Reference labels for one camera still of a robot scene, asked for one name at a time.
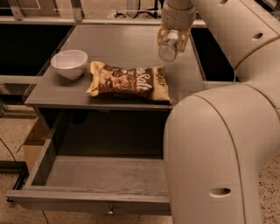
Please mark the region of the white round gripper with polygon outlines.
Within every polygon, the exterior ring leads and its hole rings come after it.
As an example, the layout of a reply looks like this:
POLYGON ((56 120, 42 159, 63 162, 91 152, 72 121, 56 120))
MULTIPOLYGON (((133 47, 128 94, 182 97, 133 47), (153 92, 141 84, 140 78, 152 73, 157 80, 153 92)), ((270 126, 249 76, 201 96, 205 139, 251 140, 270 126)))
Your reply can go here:
POLYGON ((160 46, 169 29, 178 32, 178 51, 182 53, 190 36, 190 27, 196 16, 192 2, 164 2, 161 10, 162 24, 157 33, 157 45, 160 46))

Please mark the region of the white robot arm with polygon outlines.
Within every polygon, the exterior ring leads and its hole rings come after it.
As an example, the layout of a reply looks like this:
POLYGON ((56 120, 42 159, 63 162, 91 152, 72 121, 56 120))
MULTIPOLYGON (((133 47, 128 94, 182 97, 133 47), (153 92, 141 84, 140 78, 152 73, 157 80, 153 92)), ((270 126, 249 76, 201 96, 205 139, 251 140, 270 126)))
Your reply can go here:
POLYGON ((258 174, 278 154, 278 20, 256 0, 165 0, 162 32, 200 14, 236 84, 181 100, 164 128, 173 224, 262 224, 258 174))

